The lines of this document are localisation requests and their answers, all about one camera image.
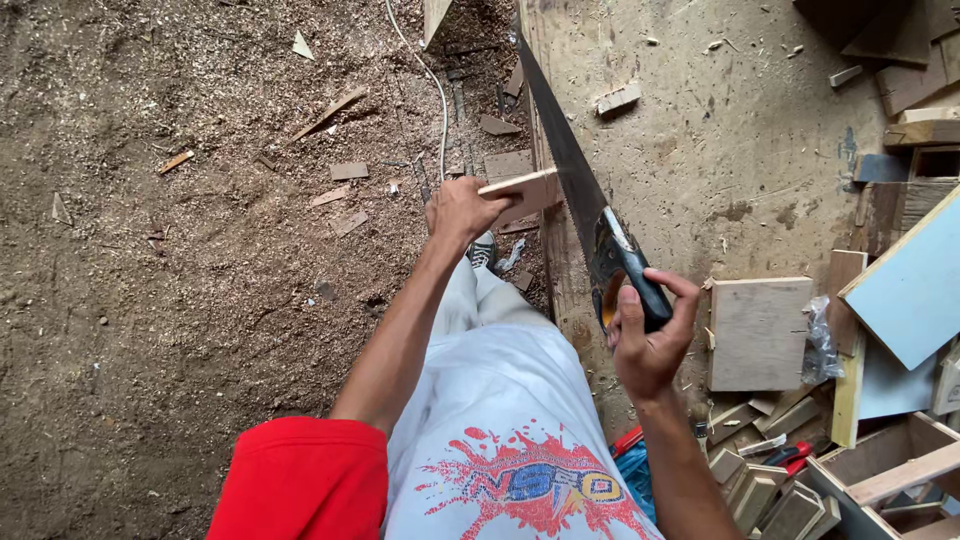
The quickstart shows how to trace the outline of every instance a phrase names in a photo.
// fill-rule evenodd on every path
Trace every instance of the saw handle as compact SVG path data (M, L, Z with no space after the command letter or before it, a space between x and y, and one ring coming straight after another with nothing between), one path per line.
M616 299L626 278L640 295L643 306L643 330L658 331L673 318L673 307L659 283L643 277L643 269L650 266L636 244L636 238L626 231L607 207L594 230L596 240L590 261L590 280L593 284L593 308L604 333L616 314Z

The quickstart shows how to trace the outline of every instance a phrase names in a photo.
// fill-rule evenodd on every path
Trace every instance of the hand saw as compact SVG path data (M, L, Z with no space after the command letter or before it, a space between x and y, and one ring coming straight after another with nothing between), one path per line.
M523 65L527 87L533 95L550 153L557 165L557 176L564 189L566 205L584 250L584 260L590 273L593 308L604 333L616 313L616 297L625 278L640 294L643 305L644 329L657 331L673 317L673 308L657 283L643 277L649 266L636 238L607 204L607 198L597 184L583 150L566 123L564 112L557 103L550 85L540 71L530 46L521 32L517 32L517 49Z

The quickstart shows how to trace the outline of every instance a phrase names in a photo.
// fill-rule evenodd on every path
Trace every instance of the saw blade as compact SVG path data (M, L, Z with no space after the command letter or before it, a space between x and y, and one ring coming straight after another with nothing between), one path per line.
M587 157L580 149L577 138L573 136L564 111L557 103L550 84L543 77L540 65L534 58L522 32L517 33L517 49L527 87L533 95L534 104L540 114L540 123L543 124L543 133L546 135L550 154L553 155L553 161L557 165L557 177L564 190L566 205L570 209L577 236L580 238L580 247L584 250L584 259L589 264L593 258L593 226L600 217L600 212L607 206L607 198L600 190L600 185L597 184L593 171L587 163Z

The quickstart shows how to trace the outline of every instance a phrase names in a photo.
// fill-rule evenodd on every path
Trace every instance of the hand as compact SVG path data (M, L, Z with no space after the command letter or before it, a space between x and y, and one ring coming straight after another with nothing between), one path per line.
M700 297L700 287L672 272L647 268L643 276L666 285L677 300L673 318L660 330L645 334L640 295L629 285L620 289L616 314L607 327L607 343L616 348L613 367L631 400L653 399L670 388L693 340Z
M426 204L426 223L431 235L463 244L466 249L493 225L503 210L516 203L513 197L488 201L477 195L483 179L464 176L440 184L440 191Z

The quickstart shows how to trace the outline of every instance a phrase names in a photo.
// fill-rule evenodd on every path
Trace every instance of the black sneaker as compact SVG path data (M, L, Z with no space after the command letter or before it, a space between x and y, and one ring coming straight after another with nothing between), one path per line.
M493 265L496 264L496 242L493 240L493 231L487 231L470 242L467 247L467 258L470 259L470 266L474 268L486 266L488 270L493 271Z

